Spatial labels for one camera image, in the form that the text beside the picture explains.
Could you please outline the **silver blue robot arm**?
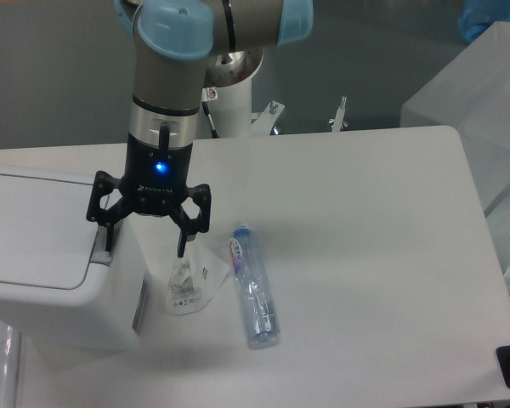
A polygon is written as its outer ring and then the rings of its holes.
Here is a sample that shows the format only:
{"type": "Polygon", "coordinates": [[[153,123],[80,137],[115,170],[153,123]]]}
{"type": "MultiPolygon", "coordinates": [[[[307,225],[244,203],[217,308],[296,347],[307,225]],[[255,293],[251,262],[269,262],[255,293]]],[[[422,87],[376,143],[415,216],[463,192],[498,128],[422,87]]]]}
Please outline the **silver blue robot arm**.
{"type": "Polygon", "coordinates": [[[307,37],[310,1],[118,1],[131,31],[135,72],[124,173],[95,174],[86,218],[114,246],[115,227],[132,213],[169,217],[178,255],[210,227],[207,184],[187,184],[209,61],[307,37]]]}

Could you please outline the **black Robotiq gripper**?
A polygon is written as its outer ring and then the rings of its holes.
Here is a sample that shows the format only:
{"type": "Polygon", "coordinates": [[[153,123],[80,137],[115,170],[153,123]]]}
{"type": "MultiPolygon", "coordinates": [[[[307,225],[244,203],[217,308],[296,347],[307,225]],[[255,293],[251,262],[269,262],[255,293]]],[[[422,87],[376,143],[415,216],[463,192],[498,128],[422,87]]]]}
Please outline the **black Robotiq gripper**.
{"type": "Polygon", "coordinates": [[[105,250],[112,251],[115,225],[130,213],[169,216],[179,227],[177,256],[184,256],[186,244],[210,228],[212,195],[208,184],[187,187],[193,145],[160,152],[158,147],[128,136],[125,170],[115,178],[99,170],[93,180],[86,220],[105,228],[105,250]],[[100,201],[115,190],[120,199],[110,208],[100,201]],[[183,209],[189,198],[199,208],[195,218],[183,209]]]}

